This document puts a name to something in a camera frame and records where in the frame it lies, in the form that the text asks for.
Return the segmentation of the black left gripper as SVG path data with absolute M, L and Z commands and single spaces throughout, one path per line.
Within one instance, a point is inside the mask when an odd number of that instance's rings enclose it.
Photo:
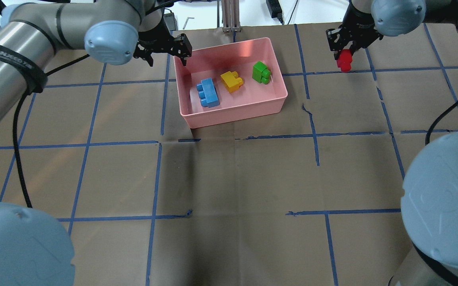
M 152 54 L 176 56 L 184 67 L 187 65 L 188 58 L 192 56 L 192 45 L 184 33 L 175 37 L 169 30 L 150 30 L 140 31 L 138 35 L 138 43 L 135 47 L 133 57 L 145 60 L 150 67 L 154 66 Z

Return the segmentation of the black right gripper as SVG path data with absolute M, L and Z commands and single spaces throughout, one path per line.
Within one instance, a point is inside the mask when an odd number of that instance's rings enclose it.
M 356 54 L 367 49 L 374 42 L 382 40 L 384 35 L 380 34 L 374 25 L 364 28 L 341 25 L 336 29 L 327 29 L 326 38 L 330 51 L 334 52 L 334 59 L 338 60 L 342 50 L 348 49 Z

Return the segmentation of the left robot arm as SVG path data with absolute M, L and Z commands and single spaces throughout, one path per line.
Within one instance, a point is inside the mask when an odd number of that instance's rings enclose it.
M 12 141 L 25 206 L 0 202 L 0 286 L 72 286 L 74 247 L 55 217 L 35 209 L 24 179 L 18 121 L 28 96 L 41 93 L 45 68 L 62 50 L 84 50 L 87 57 L 113 66 L 152 54 L 176 56 L 183 65 L 192 55 L 184 34 L 174 37 L 163 10 L 173 1 L 95 0 L 72 3 L 46 0 L 4 5 L 0 1 L 0 121 L 15 107 Z

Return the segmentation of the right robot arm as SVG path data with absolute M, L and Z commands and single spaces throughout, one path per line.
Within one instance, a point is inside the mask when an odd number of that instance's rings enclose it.
M 458 32 L 458 0 L 351 0 L 340 26 L 326 37 L 338 68 L 349 72 L 356 51 L 436 22 Z M 412 248 L 390 286 L 458 286 L 458 131 L 431 137 L 457 108 L 458 100 L 431 123 L 405 174 L 400 213 Z

